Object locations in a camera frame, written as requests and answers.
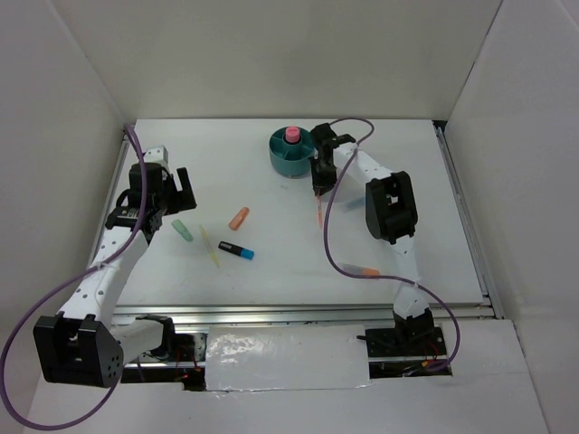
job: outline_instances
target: pink cap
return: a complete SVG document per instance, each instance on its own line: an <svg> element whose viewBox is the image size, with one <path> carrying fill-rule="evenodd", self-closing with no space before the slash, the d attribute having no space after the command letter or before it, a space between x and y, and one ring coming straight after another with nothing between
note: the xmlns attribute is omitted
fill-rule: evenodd
<svg viewBox="0 0 579 434"><path fill-rule="evenodd" d="M286 142L288 143L298 143L301 140L298 127L287 127L286 128Z"/></svg>

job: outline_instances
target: gray wall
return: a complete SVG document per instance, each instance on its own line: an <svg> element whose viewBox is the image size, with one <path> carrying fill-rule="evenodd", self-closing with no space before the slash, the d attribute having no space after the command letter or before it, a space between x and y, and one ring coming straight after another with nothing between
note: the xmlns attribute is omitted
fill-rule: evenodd
<svg viewBox="0 0 579 434"><path fill-rule="evenodd" d="M130 118L448 118L499 0L54 0Z"/></svg>
<svg viewBox="0 0 579 434"><path fill-rule="evenodd" d="M447 129L553 433L579 427L578 17L505 0Z"/></svg>
<svg viewBox="0 0 579 434"><path fill-rule="evenodd" d="M34 301L85 267L122 131L94 72L45 2L0 2L0 59L4 344ZM43 312L53 314L61 302ZM6 369L8 391L24 416L39 373L28 324ZM22 431L4 406L0 427Z"/></svg>

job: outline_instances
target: white floor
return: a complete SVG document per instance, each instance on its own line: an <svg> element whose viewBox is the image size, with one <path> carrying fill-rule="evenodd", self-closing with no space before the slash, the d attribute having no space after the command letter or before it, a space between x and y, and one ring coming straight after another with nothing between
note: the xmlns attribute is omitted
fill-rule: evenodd
<svg viewBox="0 0 579 434"><path fill-rule="evenodd" d="M136 266L120 305L297 305L392 303L389 283L353 281L328 264L318 227L310 177L289 179L271 167L268 141L278 128L311 129L321 121L139 120L143 147L164 145L173 171L189 171L198 208L166 217L146 255ZM479 282L472 264L441 151L428 120L378 120L364 149L382 165L408 172L413 181L419 221L415 251L422 282L450 303L479 303ZM360 138L365 124L348 121L338 133ZM116 195L128 186L136 158L128 151ZM396 273L389 245L372 238L364 208L344 212L339 205L364 195L346 179L332 212L330 243L346 262ZM251 209L238 231L227 224L243 207ZM179 218L193 233L184 242L170 222ZM229 241L255 251L249 262L217 250L218 269L209 257L198 225L216 248Z"/></svg>
<svg viewBox="0 0 579 434"><path fill-rule="evenodd" d="M463 321L461 331L452 377L384 379L332 391L183 392L179 384L120 385L101 411L63 432L546 434L513 325ZM451 324L444 332L451 347ZM72 420L103 392L41 380L29 417L39 423Z"/></svg>

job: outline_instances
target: black marker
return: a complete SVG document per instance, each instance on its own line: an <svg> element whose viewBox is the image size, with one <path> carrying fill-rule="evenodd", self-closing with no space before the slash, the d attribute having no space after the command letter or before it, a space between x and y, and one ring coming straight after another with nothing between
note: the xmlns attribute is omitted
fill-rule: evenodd
<svg viewBox="0 0 579 434"><path fill-rule="evenodd" d="M231 244L229 242L221 241L219 243L219 249L228 251L233 255L241 256L242 258L246 258L249 260L253 259L253 250L244 249L243 247L236 246L235 244Z"/></svg>

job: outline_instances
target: green highlighter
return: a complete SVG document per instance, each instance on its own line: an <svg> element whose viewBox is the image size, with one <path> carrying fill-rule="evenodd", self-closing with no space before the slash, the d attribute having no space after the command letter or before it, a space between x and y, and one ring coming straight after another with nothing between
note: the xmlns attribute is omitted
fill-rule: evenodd
<svg viewBox="0 0 579 434"><path fill-rule="evenodd" d="M193 241L193 235L191 235L191 232L185 227L183 222L181 222L179 219L173 220L171 222L171 226L173 226L175 230L179 232L179 235L181 235L185 241L189 242Z"/></svg>

